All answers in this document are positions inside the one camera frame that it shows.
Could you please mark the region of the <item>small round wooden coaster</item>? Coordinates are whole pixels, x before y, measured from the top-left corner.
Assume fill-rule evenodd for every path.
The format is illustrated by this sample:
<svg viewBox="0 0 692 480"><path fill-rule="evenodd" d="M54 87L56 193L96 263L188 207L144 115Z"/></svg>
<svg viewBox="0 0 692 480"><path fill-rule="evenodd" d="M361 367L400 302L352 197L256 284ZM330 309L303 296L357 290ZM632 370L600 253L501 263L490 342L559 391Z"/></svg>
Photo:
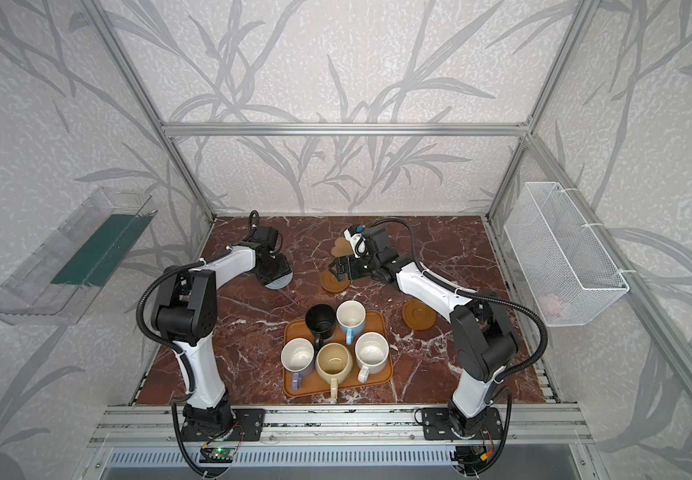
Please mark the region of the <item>small round wooden coaster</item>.
<svg viewBox="0 0 692 480"><path fill-rule="evenodd" d="M348 278L339 280L331 271L325 270L320 275L320 285L326 292L338 294L348 289L351 282Z"/></svg>

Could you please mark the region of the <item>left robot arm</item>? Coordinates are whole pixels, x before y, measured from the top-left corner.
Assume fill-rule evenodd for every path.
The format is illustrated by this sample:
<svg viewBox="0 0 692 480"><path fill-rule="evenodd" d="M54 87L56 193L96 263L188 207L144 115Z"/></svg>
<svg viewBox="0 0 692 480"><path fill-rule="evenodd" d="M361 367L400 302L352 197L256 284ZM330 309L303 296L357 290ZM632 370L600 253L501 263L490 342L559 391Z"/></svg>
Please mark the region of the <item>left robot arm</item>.
<svg viewBox="0 0 692 480"><path fill-rule="evenodd" d="M168 267L136 305L138 329L175 354L186 386L183 415L190 426L223 433L235 423L212 338L217 324L216 292L243 274L253 274L270 290L291 282L293 271L281 252L277 229L254 222L244 239L220 254Z"/></svg>

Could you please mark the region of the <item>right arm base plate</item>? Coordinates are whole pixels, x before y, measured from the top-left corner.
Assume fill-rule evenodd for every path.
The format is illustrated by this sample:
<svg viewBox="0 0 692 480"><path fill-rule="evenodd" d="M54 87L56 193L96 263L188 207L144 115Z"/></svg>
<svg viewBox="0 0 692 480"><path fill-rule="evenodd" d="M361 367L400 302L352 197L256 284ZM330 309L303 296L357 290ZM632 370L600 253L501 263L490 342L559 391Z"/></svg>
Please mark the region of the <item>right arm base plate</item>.
<svg viewBox="0 0 692 480"><path fill-rule="evenodd" d="M486 407L472 418L450 407L422 408L419 423L425 440L500 440L505 421L497 408Z"/></svg>

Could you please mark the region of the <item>black mug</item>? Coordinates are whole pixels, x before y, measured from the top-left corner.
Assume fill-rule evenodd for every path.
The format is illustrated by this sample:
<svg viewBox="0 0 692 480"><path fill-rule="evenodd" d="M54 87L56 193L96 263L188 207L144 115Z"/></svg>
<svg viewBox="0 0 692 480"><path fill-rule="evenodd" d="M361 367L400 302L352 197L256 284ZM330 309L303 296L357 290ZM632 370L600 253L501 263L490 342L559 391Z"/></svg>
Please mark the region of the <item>black mug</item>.
<svg viewBox="0 0 692 480"><path fill-rule="evenodd" d="M306 312L305 324L313 335L314 350L318 353L335 335L336 311L329 304L314 305Z"/></svg>

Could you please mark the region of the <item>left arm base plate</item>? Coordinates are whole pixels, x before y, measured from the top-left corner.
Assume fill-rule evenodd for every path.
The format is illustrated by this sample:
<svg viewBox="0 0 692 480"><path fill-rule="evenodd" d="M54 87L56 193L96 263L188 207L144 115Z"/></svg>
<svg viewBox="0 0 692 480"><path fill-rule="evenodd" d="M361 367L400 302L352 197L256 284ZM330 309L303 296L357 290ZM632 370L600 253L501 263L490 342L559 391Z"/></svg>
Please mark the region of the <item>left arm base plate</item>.
<svg viewBox="0 0 692 480"><path fill-rule="evenodd" d="M180 428L185 442L260 440L266 411L264 409L232 408L231 411L194 409L187 405Z"/></svg>

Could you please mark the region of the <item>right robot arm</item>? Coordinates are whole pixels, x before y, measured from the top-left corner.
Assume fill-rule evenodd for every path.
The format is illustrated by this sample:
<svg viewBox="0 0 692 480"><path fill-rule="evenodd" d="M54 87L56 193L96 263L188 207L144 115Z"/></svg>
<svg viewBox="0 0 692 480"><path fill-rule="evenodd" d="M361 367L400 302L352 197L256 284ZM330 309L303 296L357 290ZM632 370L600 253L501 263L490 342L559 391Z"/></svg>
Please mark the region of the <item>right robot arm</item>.
<svg viewBox="0 0 692 480"><path fill-rule="evenodd" d="M421 261L412 227L402 219L355 224L343 236L352 253L336 258L328 267L338 280L370 277L393 285L449 322L463 368L448 404L449 418L457 435L471 437L495 400L495 388L543 357L549 343L544 320L521 304L462 287L433 272ZM535 351L515 365L509 363L520 346L508 310L529 318L539 331Z"/></svg>

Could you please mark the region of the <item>cork flower coaster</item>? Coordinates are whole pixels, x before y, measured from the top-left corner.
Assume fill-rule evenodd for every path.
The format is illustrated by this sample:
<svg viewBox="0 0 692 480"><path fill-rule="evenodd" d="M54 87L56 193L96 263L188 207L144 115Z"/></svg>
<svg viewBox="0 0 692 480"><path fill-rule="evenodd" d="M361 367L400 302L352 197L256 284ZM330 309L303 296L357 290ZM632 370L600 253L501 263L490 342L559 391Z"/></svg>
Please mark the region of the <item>cork flower coaster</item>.
<svg viewBox="0 0 692 480"><path fill-rule="evenodd" d="M335 240L334 246L331 249L331 255L333 257L344 257L344 256L350 256L353 254L353 249L350 244L350 242L343 238L337 238Z"/></svg>

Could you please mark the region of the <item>large round wooden coaster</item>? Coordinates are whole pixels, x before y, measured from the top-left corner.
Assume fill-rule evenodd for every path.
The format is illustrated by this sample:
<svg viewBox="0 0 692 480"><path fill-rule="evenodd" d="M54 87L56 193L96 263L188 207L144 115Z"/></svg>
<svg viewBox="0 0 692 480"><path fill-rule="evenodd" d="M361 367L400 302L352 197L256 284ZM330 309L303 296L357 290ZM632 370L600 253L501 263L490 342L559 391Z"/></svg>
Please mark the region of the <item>large round wooden coaster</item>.
<svg viewBox="0 0 692 480"><path fill-rule="evenodd" d="M426 331L436 323L437 313L418 299L406 302L402 308L402 320L412 330Z"/></svg>

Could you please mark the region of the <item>grey round coaster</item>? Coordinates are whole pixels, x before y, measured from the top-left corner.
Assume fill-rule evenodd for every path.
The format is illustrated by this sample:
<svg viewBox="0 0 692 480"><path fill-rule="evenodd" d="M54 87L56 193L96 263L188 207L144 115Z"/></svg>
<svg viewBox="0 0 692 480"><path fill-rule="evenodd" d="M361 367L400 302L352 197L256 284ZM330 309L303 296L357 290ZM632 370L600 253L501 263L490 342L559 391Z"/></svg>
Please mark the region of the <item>grey round coaster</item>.
<svg viewBox="0 0 692 480"><path fill-rule="evenodd" d="M284 275L281 275L278 278L273 279L269 283L265 285L267 289L270 290L280 290L282 288L285 288L287 285L290 284L290 282L293 279L293 272L289 271Z"/></svg>

